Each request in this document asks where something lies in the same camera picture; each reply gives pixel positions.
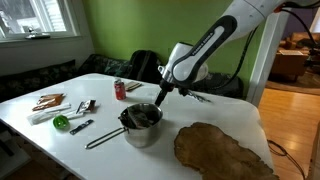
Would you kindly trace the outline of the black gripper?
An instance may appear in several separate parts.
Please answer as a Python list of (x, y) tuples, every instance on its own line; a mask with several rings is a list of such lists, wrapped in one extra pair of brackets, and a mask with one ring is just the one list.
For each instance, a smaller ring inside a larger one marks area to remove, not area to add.
[(168, 92), (172, 92), (173, 89), (174, 89), (174, 87), (175, 87), (174, 84), (169, 83), (169, 82), (167, 82), (167, 81), (165, 81), (165, 80), (161, 80), (161, 81), (160, 81), (160, 88), (161, 88), (161, 90), (160, 90), (160, 92), (159, 92), (159, 94), (158, 94), (158, 96), (157, 96), (157, 99), (156, 99), (156, 101), (155, 101), (155, 104), (156, 104), (157, 106), (160, 106), (161, 103), (163, 102), (163, 100), (165, 99), (167, 93), (168, 93)]

